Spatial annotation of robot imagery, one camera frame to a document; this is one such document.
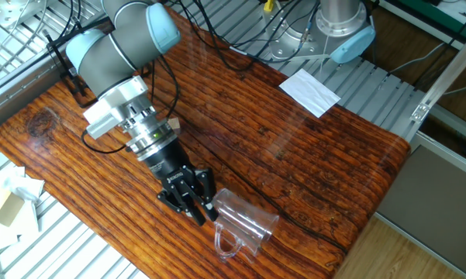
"cardboard box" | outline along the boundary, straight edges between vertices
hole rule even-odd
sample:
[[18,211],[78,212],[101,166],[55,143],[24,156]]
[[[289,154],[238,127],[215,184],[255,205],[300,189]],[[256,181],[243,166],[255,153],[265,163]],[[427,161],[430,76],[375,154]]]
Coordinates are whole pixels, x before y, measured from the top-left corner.
[[24,205],[24,200],[0,188],[0,223],[9,227]]

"white tissue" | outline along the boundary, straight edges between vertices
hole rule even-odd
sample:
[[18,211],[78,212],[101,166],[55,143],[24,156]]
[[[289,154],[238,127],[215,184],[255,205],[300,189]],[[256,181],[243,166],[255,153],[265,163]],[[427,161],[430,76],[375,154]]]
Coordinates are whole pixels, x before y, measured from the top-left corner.
[[340,100],[340,97],[303,69],[293,74],[279,87],[317,118]]
[[0,249],[16,243],[17,236],[39,232],[34,204],[40,198],[44,184],[45,181],[27,178],[25,167],[0,171],[0,188],[11,191],[24,200],[24,205],[10,227],[0,224]]

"wooden floor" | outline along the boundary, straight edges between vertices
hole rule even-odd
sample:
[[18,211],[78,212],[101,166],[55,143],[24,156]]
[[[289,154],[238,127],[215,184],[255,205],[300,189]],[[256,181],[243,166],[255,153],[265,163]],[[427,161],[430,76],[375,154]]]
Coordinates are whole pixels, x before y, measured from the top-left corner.
[[462,278],[394,229],[373,217],[336,279]]

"light blue joint cap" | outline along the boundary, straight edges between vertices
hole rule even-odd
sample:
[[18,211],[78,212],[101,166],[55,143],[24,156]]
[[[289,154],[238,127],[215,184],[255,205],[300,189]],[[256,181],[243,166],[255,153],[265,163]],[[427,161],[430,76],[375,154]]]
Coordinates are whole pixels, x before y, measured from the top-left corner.
[[104,36],[105,34],[102,31],[98,29],[90,29],[77,35],[69,42],[65,49],[65,53],[78,72],[86,53]]
[[338,64],[352,61],[366,50],[375,38],[372,26],[367,26],[331,53],[331,58]]
[[147,8],[147,24],[155,47],[161,54],[181,40],[181,34],[161,3]]

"white paper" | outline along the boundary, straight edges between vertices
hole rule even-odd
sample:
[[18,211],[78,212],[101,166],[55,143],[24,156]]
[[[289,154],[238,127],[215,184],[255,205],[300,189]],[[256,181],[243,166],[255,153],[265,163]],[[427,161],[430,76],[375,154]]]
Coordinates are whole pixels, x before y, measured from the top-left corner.
[[279,87],[317,118],[338,103],[340,97],[301,69]]

